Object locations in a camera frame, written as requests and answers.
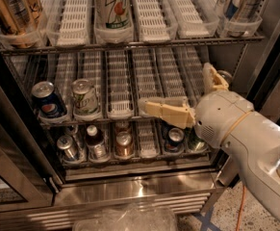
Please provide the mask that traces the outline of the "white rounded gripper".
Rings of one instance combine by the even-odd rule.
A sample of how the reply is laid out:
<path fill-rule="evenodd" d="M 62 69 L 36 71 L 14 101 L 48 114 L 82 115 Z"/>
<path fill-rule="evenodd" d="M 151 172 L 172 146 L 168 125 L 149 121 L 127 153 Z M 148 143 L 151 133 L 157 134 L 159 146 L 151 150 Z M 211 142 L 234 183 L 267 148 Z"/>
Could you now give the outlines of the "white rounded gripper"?
<path fill-rule="evenodd" d="M 138 101 L 143 116 L 154 116 L 181 129 L 192 128 L 212 148 L 219 148 L 229 129 L 254 111 L 251 102 L 233 91 L 210 63 L 203 64 L 204 93 L 196 108 L 186 97 L 148 97 Z"/>

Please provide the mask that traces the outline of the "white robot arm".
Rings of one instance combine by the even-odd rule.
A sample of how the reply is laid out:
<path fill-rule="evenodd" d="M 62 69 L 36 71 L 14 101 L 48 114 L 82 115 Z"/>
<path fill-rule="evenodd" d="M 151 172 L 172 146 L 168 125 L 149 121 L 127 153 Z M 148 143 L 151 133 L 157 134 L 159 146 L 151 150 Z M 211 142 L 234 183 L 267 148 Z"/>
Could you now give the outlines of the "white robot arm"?
<path fill-rule="evenodd" d="M 138 101 L 148 116 L 219 148 L 237 164 L 243 184 L 280 221 L 280 126 L 254 110 L 251 102 L 229 90 L 209 63 L 203 65 L 204 95 L 195 107 L 184 101 L 150 97 Z"/>

